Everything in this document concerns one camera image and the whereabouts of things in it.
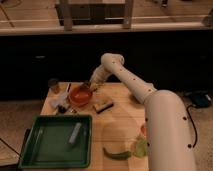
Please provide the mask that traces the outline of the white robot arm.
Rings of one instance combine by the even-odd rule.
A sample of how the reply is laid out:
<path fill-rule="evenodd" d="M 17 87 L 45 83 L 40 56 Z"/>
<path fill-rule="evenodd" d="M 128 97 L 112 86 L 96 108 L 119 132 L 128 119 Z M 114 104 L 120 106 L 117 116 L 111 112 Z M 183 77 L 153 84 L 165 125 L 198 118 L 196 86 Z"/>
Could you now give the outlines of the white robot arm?
<path fill-rule="evenodd" d="M 90 81 L 103 83 L 115 75 L 144 105 L 149 171 L 197 171 L 187 110 L 169 90 L 157 90 L 124 67 L 121 54 L 105 53 Z"/>

